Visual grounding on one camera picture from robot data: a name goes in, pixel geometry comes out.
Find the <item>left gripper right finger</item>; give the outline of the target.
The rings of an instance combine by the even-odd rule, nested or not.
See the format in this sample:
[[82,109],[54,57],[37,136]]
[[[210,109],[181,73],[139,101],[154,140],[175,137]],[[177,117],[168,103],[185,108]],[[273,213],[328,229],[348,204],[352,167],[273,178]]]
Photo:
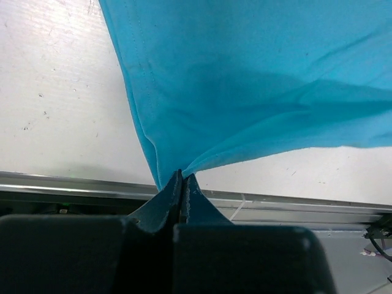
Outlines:
[[183,180],[180,224],[188,225],[232,225],[202,193],[194,174]]

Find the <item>teal t shirt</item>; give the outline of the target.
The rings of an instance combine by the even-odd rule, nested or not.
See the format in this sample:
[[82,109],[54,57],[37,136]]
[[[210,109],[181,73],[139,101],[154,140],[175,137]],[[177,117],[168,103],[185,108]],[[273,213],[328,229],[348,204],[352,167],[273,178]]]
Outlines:
[[155,184],[391,145],[390,1],[101,1]]

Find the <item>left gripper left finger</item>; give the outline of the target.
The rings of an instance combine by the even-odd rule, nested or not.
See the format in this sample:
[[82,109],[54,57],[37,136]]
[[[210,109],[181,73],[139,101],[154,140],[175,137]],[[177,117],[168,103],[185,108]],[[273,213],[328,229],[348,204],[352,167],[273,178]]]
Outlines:
[[127,223],[147,234],[155,234],[178,220],[183,176],[175,171],[166,186],[139,209],[127,216]]

